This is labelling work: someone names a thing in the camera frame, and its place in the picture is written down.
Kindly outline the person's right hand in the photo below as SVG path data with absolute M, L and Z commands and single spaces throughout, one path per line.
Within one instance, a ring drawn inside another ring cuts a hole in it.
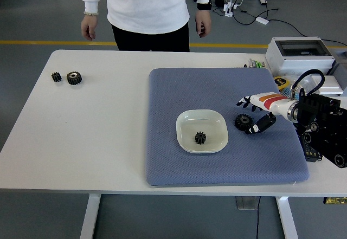
M 95 28 L 98 24 L 97 16 L 85 15 L 81 21 L 81 35 L 88 41 L 95 39 Z

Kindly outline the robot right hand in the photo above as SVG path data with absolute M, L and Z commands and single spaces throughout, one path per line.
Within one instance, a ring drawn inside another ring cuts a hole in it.
M 261 133 L 271 127 L 276 122 L 276 116 L 282 115 L 286 120 L 297 123 L 298 100 L 292 100 L 278 93 L 268 92 L 245 96 L 239 100 L 237 106 L 243 105 L 246 108 L 252 104 L 252 112 L 257 108 L 267 111 L 256 123 L 246 114 L 239 114 L 235 119 L 237 129 L 247 134 Z

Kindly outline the person's left hand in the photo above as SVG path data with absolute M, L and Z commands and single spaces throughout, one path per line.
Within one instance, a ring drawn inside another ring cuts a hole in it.
M 209 10 L 197 10 L 195 13 L 196 32 L 204 38 L 211 32 L 211 17 Z

